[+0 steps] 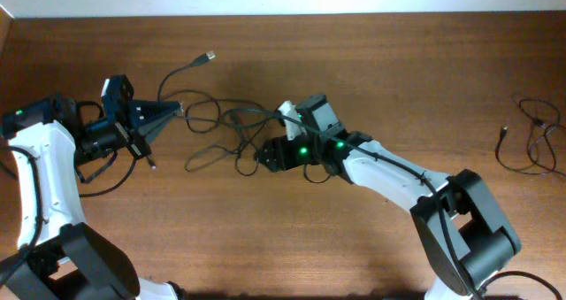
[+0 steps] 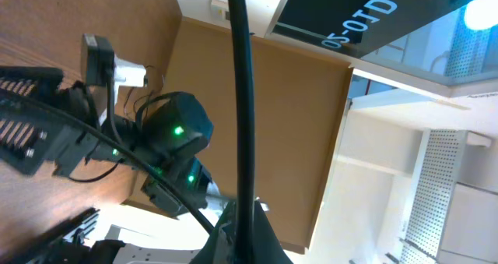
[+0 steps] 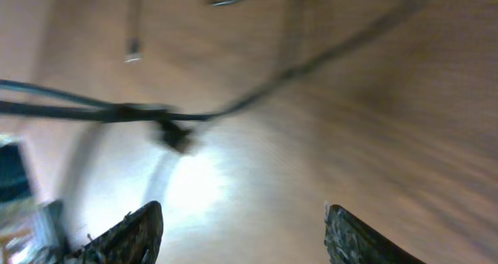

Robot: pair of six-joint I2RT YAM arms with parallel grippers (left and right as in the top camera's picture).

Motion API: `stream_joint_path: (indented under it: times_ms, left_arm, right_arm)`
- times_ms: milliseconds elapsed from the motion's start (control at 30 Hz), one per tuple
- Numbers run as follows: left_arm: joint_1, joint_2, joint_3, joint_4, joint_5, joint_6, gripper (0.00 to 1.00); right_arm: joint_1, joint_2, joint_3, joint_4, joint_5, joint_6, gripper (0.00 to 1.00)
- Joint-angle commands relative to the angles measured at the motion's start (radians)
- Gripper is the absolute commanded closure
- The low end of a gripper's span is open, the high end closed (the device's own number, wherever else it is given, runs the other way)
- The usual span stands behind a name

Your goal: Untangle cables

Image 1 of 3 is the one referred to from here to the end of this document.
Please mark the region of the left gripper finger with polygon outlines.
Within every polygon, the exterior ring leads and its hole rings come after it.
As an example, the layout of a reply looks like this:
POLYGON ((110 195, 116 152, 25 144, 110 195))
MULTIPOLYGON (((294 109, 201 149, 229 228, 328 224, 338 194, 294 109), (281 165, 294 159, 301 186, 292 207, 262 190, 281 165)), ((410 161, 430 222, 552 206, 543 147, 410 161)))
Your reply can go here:
POLYGON ((161 119, 154 120, 141 126, 141 137, 145 143, 150 144, 155 141, 166 125, 176 117, 175 114, 167 115, 161 119))
POLYGON ((181 112, 176 101, 130 101, 130 126, 136 130, 150 130, 181 112))

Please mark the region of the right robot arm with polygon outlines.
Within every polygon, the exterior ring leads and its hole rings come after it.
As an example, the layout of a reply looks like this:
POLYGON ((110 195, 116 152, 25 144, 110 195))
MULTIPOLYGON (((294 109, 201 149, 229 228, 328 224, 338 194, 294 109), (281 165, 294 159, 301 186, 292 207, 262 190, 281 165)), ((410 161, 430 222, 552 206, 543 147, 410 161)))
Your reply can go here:
POLYGON ((482 178, 413 164, 362 132, 349 132, 323 94, 273 112, 286 129, 256 152, 273 173, 321 165, 331 176, 368 188, 412 218, 436 280, 427 299, 478 299, 483 284, 521 250, 509 219, 482 178))

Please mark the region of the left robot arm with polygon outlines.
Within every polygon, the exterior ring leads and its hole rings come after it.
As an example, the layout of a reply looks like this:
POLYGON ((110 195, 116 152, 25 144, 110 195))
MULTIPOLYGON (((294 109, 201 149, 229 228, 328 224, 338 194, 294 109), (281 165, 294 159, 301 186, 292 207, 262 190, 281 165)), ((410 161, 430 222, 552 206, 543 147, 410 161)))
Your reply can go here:
POLYGON ((138 275, 124 251, 86 221, 79 184, 91 175, 80 166, 108 164, 125 149, 134 161, 149 159, 161 130, 182 112, 175 101, 134 99, 125 75, 107 79, 98 117, 84 122, 87 101, 59 93, 5 113, 1 136, 14 156, 21 202, 18 251, 1 263, 1 284, 19 299, 183 299, 173 282, 138 275))

